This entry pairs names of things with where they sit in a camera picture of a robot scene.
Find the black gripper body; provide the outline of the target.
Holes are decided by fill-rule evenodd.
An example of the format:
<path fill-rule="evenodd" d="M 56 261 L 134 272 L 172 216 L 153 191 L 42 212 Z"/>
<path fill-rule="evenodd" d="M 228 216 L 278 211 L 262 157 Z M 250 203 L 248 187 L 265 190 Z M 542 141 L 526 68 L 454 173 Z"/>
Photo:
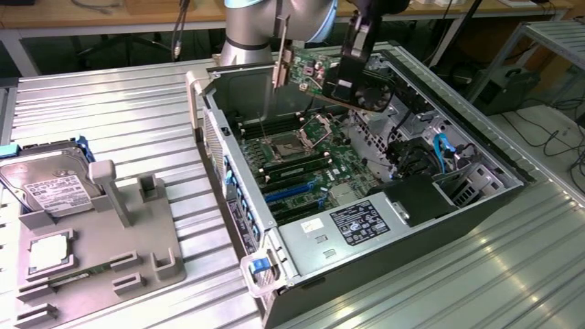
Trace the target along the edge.
<path fill-rule="evenodd" d="M 381 17 L 400 14 L 409 7 L 409 0 L 354 0 L 358 13 L 364 17 Z"/>

